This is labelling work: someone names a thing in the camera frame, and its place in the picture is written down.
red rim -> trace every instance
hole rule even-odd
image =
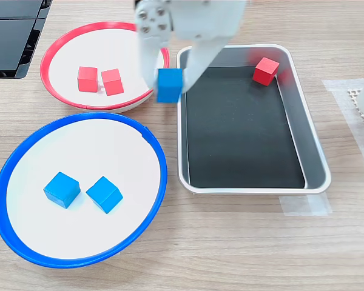
[[[136,31],[136,26],[133,23],[127,23],[127,22],[113,22],[113,21],[105,21],[105,22],[96,22],[92,24],[87,24],[81,27],[78,27],[71,32],[66,33],[65,35],[62,35],[59,39],[57,39],[50,48],[46,51],[42,58],[41,63],[41,79],[42,83],[46,87],[47,91],[50,92],[51,95],[53,95],[56,99],[62,101],[63,103],[66,103],[68,105],[82,108],[82,109],[91,109],[91,110],[111,110],[111,109],[120,109],[126,106],[130,106],[134,103],[137,103],[144,99],[145,97],[149,96],[152,93],[152,89],[148,90],[146,93],[140,95],[139,97],[132,99],[130,101],[119,103],[115,105],[110,106],[88,106],[84,104],[78,104],[74,103],[72,101],[69,101],[65,99],[63,96],[58,94],[57,91],[53,88],[53,86],[50,83],[49,78],[49,68],[52,59],[54,58],[55,54],[58,52],[58,50],[61,49],[66,43],[71,41],[73,38],[76,38],[79,35],[83,35],[84,33],[93,32],[95,30],[101,30],[101,29],[125,29],[125,30],[131,30],[133,32]],[[164,68],[168,68],[170,66],[170,57],[169,57],[169,51],[166,48],[161,49],[162,55],[163,55],[163,61],[164,61]]]

blue rim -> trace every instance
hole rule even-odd
[[[48,135],[52,131],[65,126],[67,124],[71,124],[74,122],[86,120],[86,119],[110,119],[125,123],[137,131],[139,131],[143,138],[152,146],[155,153],[157,154],[159,163],[160,163],[160,186],[157,194],[157,198],[147,215],[146,219],[141,223],[141,225],[124,241],[117,244],[115,247],[112,247],[105,252],[99,253],[94,256],[88,256],[86,258],[79,259],[57,259],[51,258],[49,256],[41,255],[29,247],[27,247],[16,235],[15,231],[12,228],[11,222],[7,213],[7,187],[8,182],[11,177],[12,171],[23,157],[23,155],[41,138],[45,135]],[[59,268],[59,269],[67,269],[67,268],[76,268],[88,266],[91,264],[98,263],[104,259],[107,259],[118,252],[125,249],[129,246],[134,240],[136,240],[148,227],[151,223],[157,211],[160,208],[160,205],[164,198],[164,193],[166,191],[167,184],[167,164],[166,157],[164,152],[160,146],[160,143],[157,141],[156,137],[151,133],[151,131],[141,125],[140,123],[125,117],[123,115],[118,115],[114,113],[104,113],[104,112],[91,112],[91,113],[79,113],[75,115],[70,115],[59,120],[53,121],[50,124],[45,125],[41,129],[37,130],[35,133],[30,135],[25,141],[23,141],[10,155],[8,160],[5,162],[1,172],[0,172],[0,235],[7,243],[7,245],[19,256],[30,261],[32,263],[38,264],[44,267],[50,268]]]

red cube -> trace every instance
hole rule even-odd
[[[123,83],[121,82],[118,69],[101,72],[103,77],[104,88],[107,96],[121,94],[124,92]]]
[[[79,91],[94,93],[98,91],[97,68],[79,67],[77,80]]]
[[[263,58],[255,68],[254,81],[268,86],[278,72],[279,63],[268,58]]]

black tray bottom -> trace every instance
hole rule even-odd
[[[276,79],[260,85],[254,69],[209,68],[188,91],[192,186],[304,188]]]

tray rim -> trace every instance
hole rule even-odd
[[[181,116],[181,99],[179,100],[177,104],[177,148],[178,148],[178,179],[180,180],[180,183],[185,187],[188,191],[194,193],[194,194],[216,194],[216,195],[224,195],[224,194],[231,194],[231,195],[254,195],[254,194],[265,194],[265,195],[316,195],[321,194],[328,189],[328,187],[331,184],[332,176],[331,172],[328,166],[328,162],[326,160],[325,153],[323,152],[323,148],[321,145],[321,142],[318,138],[317,130],[315,129],[315,125],[312,121],[311,113],[309,111],[309,108],[307,106],[306,98],[303,94],[302,87],[300,85],[300,81],[298,78],[297,71],[295,69],[294,62],[292,60],[290,52],[282,47],[281,45],[277,44],[252,44],[252,45],[227,45],[225,46],[225,49],[231,49],[231,48],[257,48],[257,47],[273,47],[278,50],[281,50],[284,54],[287,55],[289,59],[289,63],[291,66],[291,70],[294,73],[294,79],[297,86],[297,90],[299,92],[303,110],[306,113],[306,117],[308,119],[308,124],[310,126],[312,135],[314,137],[314,143],[316,146],[316,149],[318,151],[318,155],[321,159],[321,163],[323,166],[323,169],[325,171],[325,181],[324,183],[315,189],[290,189],[290,188],[198,188],[190,185],[183,176],[183,165],[182,165],[182,116]],[[181,67],[180,58],[181,55],[190,50],[192,47],[187,46],[185,48],[182,48],[178,54],[177,54],[177,68]]]

